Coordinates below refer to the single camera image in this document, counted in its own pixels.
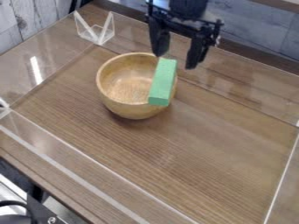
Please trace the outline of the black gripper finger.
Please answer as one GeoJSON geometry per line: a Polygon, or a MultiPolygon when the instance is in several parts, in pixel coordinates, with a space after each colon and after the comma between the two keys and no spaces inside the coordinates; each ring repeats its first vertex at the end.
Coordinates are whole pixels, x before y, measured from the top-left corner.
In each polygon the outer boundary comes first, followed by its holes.
{"type": "Polygon", "coordinates": [[[191,48],[187,52],[186,68],[195,69],[198,64],[205,61],[211,46],[211,38],[198,33],[191,38],[191,48]]]}
{"type": "Polygon", "coordinates": [[[150,17],[149,31],[154,55],[157,57],[162,57],[170,49],[171,39],[171,34],[165,25],[165,22],[154,17],[150,17]]]}

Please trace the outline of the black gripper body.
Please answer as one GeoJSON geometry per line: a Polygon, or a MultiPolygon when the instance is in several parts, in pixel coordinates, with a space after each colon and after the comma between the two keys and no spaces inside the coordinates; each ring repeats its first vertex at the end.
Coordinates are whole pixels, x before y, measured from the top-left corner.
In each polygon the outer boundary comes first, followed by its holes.
{"type": "Polygon", "coordinates": [[[203,36],[207,46],[221,41],[223,19],[209,11],[210,0],[145,0],[151,40],[166,38],[170,32],[194,38],[203,36]]]}

